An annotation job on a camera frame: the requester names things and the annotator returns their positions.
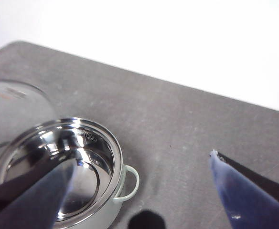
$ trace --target blue plastic object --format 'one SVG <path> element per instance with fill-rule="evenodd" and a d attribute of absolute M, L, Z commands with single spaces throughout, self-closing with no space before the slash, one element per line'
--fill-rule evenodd
<path fill-rule="evenodd" d="M 215 150 L 210 156 L 216 189 L 232 228 L 279 229 L 279 201 L 269 194 L 279 197 L 279 184 L 255 174 Z"/>

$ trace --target small pot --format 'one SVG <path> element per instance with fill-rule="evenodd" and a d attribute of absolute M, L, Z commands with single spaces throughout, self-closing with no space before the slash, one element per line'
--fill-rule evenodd
<path fill-rule="evenodd" d="M 54 229 L 107 229 L 122 202 L 136 194 L 140 178 L 133 167 L 123 164 L 117 139 L 100 124 L 67 118 L 24 132 L 0 157 L 0 184 L 66 151 L 73 154 L 77 167 Z M 121 197 L 127 172 L 135 176 L 136 185 Z"/>

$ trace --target gray countertop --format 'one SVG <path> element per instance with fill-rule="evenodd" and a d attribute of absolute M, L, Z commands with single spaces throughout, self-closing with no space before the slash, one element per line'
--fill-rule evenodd
<path fill-rule="evenodd" d="M 230 228 L 209 169 L 213 148 L 279 182 L 278 111 L 26 42 L 0 50 L 0 79 L 32 84 L 58 116 L 94 120 L 114 133 L 140 188 L 113 229 L 128 228 L 146 209 L 169 229 Z"/>

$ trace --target pot rim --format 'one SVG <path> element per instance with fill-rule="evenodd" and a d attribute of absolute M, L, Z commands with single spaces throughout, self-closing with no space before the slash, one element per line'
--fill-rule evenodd
<path fill-rule="evenodd" d="M 111 177 L 110 183 L 105 190 L 105 192 L 102 194 L 102 196 L 90 207 L 85 209 L 84 211 L 78 213 L 75 216 L 72 216 L 70 218 L 67 218 L 62 221 L 55 222 L 54 229 L 64 229 L 68 227 L 72 227 L 92 215 L 94 215 L 96 212 L 99 211 L 108 201 L 110 198 L 112 198 L 113 195 L 115 195 L 115 192 L 118 188 L 120 178 L 122 175 L 122 168 L 123 168 L 123 157 L 122 157 L 122 151 L 120 148 L 120 145 L 118 143 L 118 140 L 115 138 L 115 136 L 103 125 L 89 121 L 83 118 L 79 117 L 71 117 L 71 118 L 62 118 L 57 120 L 52 120 L 45 122 L 41 125 L 36 125 L 35 127 L 30 128 L 29 130 L 23 132 L 18 137 L 16 137 L 4 150 L 1 158 L 0 158 L 0 183 L 3 182 L 4 179 L 4 170 L 7 168 L 11 158 L 13 157 L 13 154 L 11 152 L 14 152 L 14 150 L 24 142 L 24 140 L 32 137 L 33 135 L 39 133 L 40 131 L 43 131 L 46 128 L 49 127 L 56 127 L 58 125 L 70 125 L 75 124 L 82 127 L 91 128 L 95 131 L 97 131 L 104 139 L 107 140 L 110 148 L 111 153 L 113 156 L 113 175 Z"/>

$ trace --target white wall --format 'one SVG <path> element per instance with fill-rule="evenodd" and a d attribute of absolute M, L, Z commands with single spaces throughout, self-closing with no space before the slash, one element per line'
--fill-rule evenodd
<path fill-rule="evenodd" d="M 279 110 L 279 0 L 0 0 L 15 40 Z"/>

